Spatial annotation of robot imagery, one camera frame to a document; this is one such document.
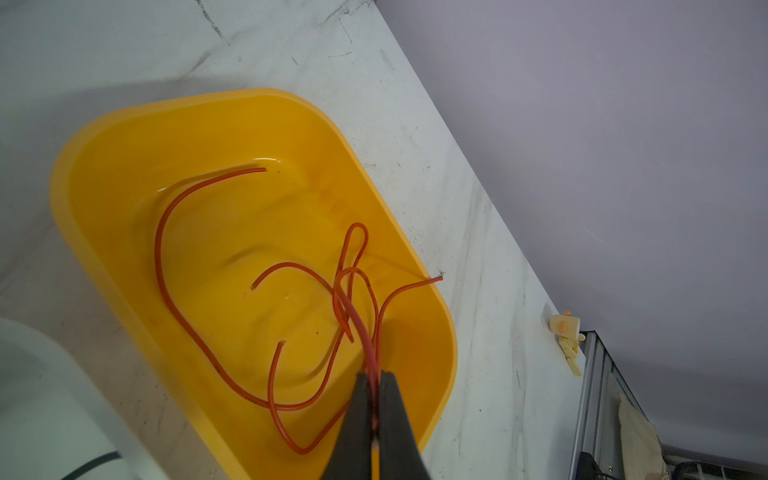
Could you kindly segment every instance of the yellow plastic bin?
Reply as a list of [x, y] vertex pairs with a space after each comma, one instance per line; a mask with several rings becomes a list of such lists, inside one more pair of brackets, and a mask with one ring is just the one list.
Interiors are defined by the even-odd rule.
[[[233, 392], [172, 317], [154, 275], [153, 241], [165, 207], [185, 188], [248, 166], [205, 187], [174, 211], [164, 270], [176, 304], [224, 368], [266, 398], [276, 344], [286, 340], [278, 402], [301, 402], [323, 379], [338, 326], [328, 293], [296, 270], [251, 292], [267, 267], [295, 261], [333, 279], [344, 234], [362, 222], [370, 241], [360, 266], [381, 303], [429, 277], [339, 129], [284, 91], [207, 94], [127, 108], [83, 128], [61, 152], [51, 209], [64, 238], [111, 308], [182, 405], [231, 478], [318, 478], [340, 422], [308, 455], [283, 442], [270, 413]], [[353, 238], [356, 252], [362, 236]], [[358, 286], [356, 305], [369, 305]], [[373, 323], [371, 311], [361, 316]], [[402, 294], [382, 325], [382, 368], [397, 375], [419, 447], [448, 401], [456, 340], [434, 285]], [[349, 399], [360, 342], [342, 342], [329, 385], [308, 409], [281, 412], [300, 445]]]

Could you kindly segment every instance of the red wire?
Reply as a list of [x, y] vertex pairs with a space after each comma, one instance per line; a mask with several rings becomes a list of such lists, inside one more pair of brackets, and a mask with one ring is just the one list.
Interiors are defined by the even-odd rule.
[[[181, 327], [184, 328], [184, 331], [187, 332], [187, 334], [197, 344], [197, 346], [200, 348], [200, 350], [203, 352], [206, 358], [208, 358], [208, 361], [216, 370], [216, 372], [219, 374], [221, 379], [235, 393], [243, 397], [245, 400], [255, 403], [258, 406], [269, 409], [270, 415], [272, 416], [272, 420], [275, 422], [275, 426], [277, 427], [277, 430], [280, 433], [280, 435], [283, 437], [283, 440], [285, 440], [286, 444], [296, 453], [304, 455], [306, 453], [311, 452], [320, 443], [323, 437], [328, 433], [328, 431], [333, 427], [333, 425], [344, 414], [349, 402], [344, 404], [344, 406], [342, 406], [342, 408], [339, 409], [339, 411], [329, 420], [326, 426], [323, 427], [323, 429], [320, 431], [318, 436], [315, 437], [312, 443], [310, 443], [310, 445], [305, 448], [298, 446], [290, 438], [288, 431], [285, 429], [285, 426], [280, 421], [280, 415], [278, 414], [278, 412], [280, 410], [295, 411], [295, 410], [304, 409], [308, 406], [311, 406], [323, 394], [328, 384], [331, 369], [333, 368], [333, 362], [336, 359], [336, 354], [339, 351], [339, 346], [341, 345], [341, 341], [344, 334], [347, 335], [347, 338], [351, 343], [354, 343], [352, 330], [349, 327], [349, 319], [350, 318], [352, 319], [353, 325], [355, 326], [355, 329], [357, 330], [358, 336], [360, 338], [360, 342], [362, 343], [362, 349], [363, 349], [363, 352], [365, 353], [365, 358], [366, 358], [366, 361], [364, 364], [365, 365], [364, 370], [368, 372], [369, 384], [371, 386], [372, 398], [374, 400], [373, 405], [375, 407], [378, 407], [378, 402], [376, 401], [376, 399], [377, 399], [378, 389], [379, 389], [379, 377], [381, 374], [379, 369], [380, 356], [381, 356], [381, 324], [384, 320], [384, 312], [386, 310], [386, 307], [400, 293], [405, 292], [406, 290], [410, 290], [412, 288], [416, 288], [418, 286], [424, 286], [424, 285], [429, 285], [430, 283], [438, 282], [442, 280], [442, 276], [438, 276], [436, 278], [422, 280], [416, 283], [411, 283], [409, 285], [401, 286], [400, 288], [398, 288], [397, 290], [389, 294], [389, 296], [386, 298], [386, 300], [382, 304], [381, 310], [379, 310], [379, 305], [376, 302], [376, 295], [373, 292], [373, 288], [371, 287], [370, 280], [366, 275], [366, 273], [363, 272], [357, 266], [360, 259], [362, 258], [363, 252], [368, 246], [368, 239], [369, 239], [368, 229], [362, 223], [353, 223], [346, 232], [346, 235], [344, 237], [344, 244], [341, 249], [341, 254], [339, 255], [339, 264], [336, 267], [336, 274], [333, 278], [333, 285], [326, 282], [317, 272], [315, 272], [314, 270], [310, 269], [307, 266], [301, 265], [300, 263], [282, 262], [282, 263], [278, 263], [277, 265], [272, 265], [270, 268], [264, 270], [264, 272], [261, 275], [259, 275], [258, 278], [256, 278], [256, 280], [253, 281], [253, 284], [251, 284], [251, 290], [255, 290], [271, 273], [274, 273], [275, 271], [280, 270], [282, 268], [294, 268], [297, 270], [301, 270], [304, 273], [308, 273], [315, 280], [320, 282], [320, 284], [331, 294], [331, 304], [333, 307], [333, 314], [336, 317], [336, 320], [339, 322], [339, 330], [336, 333], [336, 339], [334, 340], [333, 350], [331, 351], [331, 355], [328, 359], [328, 366], [326, 367], [326, 373], [325, 373], [325, 376], [323, 377], [323, 381], [320, 383], [320, 387], [317, 389], [315, 394], [309, 399], [301, 403], [293, 403], [293, 404], [283, 404], [283, 403], [275, 402], [274, 382], [275, 382], [275, 375], [277, 371], [277, 362], [280, 359], [280, 353], [283, 351], [283, 346], [285, 345], [285, 342], [286, 342], [285, 340], [281, 340], [280, 342], [278, 342], [277, 348], [275, 349], [275, 354], [272, 358], [272, 364], [270, 365], [270, 375], [266, 384], [266, 397], [267, 397], [266, 400], [261, 399], [255, 396], [254, 394], [246, 391], [242, 386], [240, 386], [237, 382], [235, 382], [235, 380], [230, 376], [229, 373], [227, 373], [227, 371], [221, 365], [219, 360], [216, 358], [213, 351], [203, 341], [202, 337], [200, 337], [200, 335], [195, 331], [192, 325], [190, 325], [189, 322], [184, 318], [184, 315], [181, 313], [181, 311], [178, 309], [173, 299], [171, 298], [170, 293], [168, 292], [167, 285], [165, 283], [165, 275], [163, 273], [163, 262], [162, 262], [163, 233], [164, 233], [166, 224], [168, 222], [168, 219], [170, 218], [170, 215], [174, 211], [176, 206], [178, 206], [178, 204], [181, 203], [183, 199], [190, 196], [195, 191], [203, 187], [207, 187], [209, 185], [220, 182], [222, 180], [227, 180], [232, 177], [237, 177], [239, 175], [244, 175], [244, 174], [260, 173], [265, 171], [266, 171], [266, 168], [264, 167], [252, 167], [252, 168], [246, 168], [243, 170], [230, 172], [228, 174], [219, 175], [209, 180], [202, 181], [199, 184], [195, 184], [192, 187], [188, 187], [186, 190], [181, 192], [181, 194], [176, 196], [176, 198], [174, 198], [170, 202], [170, 204], [168, 204], [165, 211], [163, 212], [162, 217], [160, 218], [160, 222], [157, 224], [157, 231], [155, 232], [155, 237], [154, 237], [155, 276], [157, 277], [157, 285], [160, 289], [160, 293], [161, 293], [161, 296], [163, 297], [163, 301], [165, 302], [166, 306], [170, 310], [171, 315], [173, 315], [173, 317], [176, 319], [176, 321], [179, 322]], [[357, 253], [357, 256], [355, 257], [355, 260], [352, 266], [348, 268], [344, 268], [344, 262], [346, 260], [347, 251], [349, 249], [349, 243], [352, 239], [352, 234], [355, 229], [360, 229], [363, 232], [364, 238], [363, 238], [362, 246], [360, 247], [360, 250]], [[354, 305], [352, 304], [351, 298], [352, 298], [353, 282], [354, 282], [355, 275], [360, 275], [360, 277], [365, 282], [366, 288], [371, 298], [371, 302], [373, 304], [373, 316], [375, 321], [373, 325], [373, 333], [371, 336], [368, 334], [365, 326], [362, 323], [362, 319], [360, 318], [360, 315], [357, 313]], [[346, 293], [341, 287], [341, 282], [345, 276], [349, 276], [349, 279], [347, 280]], [[377, 428], [376, 426], [378, 423], [378, 419], [376, 418], [378, 413], [377, 410], [378, 409], [376, 408], [374, 412], [374, 429], [375, 430]]]

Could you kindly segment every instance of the metal frame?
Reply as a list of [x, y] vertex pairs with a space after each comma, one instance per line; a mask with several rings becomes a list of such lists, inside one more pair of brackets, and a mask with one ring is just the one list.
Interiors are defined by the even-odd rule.
[[581, 348], [587, 362], [584, 365], [584, 383], [581, 387], [576, 438], [571, 457], [571, 480], [576, 477], [578, 458], [582, 452], [592, 454], [603, 472], [623, 475], [618, 425], [620, 394], [625, 394], [630, 403], [643, 412], [597, 333], [584, 334], [587, 339]]

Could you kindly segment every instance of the marble surface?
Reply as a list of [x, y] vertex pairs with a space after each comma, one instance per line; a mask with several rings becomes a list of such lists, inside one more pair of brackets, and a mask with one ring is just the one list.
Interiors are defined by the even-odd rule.
[[48, 178], [109, 111], [254, 87], [325, 111], [445, 272], [458, 375], [424, 452], [433, 478], [567, 477], [581, 380], [546, 329], [554, 307], [375, 4], [11, 0], [0, 45], [0, 316], [71, 352], [171, 478], [226, 474], [59, 235]]

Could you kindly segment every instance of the gray wall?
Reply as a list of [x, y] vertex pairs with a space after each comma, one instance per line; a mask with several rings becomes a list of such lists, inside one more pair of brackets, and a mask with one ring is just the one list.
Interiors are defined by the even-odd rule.
[[768, 463], [768, 2], [377, 5], [662, 441]]

